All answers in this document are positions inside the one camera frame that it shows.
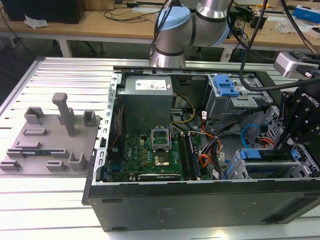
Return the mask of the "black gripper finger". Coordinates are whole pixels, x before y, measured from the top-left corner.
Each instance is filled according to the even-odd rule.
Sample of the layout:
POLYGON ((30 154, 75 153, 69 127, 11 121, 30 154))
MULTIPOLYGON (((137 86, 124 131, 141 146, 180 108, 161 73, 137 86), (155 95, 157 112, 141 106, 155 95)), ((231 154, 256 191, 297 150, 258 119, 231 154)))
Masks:
POLYGON ((299 137, 297 136, 297 132, 301 123, 301 107, 301 97, 296 96, 292 92, 282 93, 279 109, 282 133, 274 147, 276 152, 287 152, 298 142, 299 137))

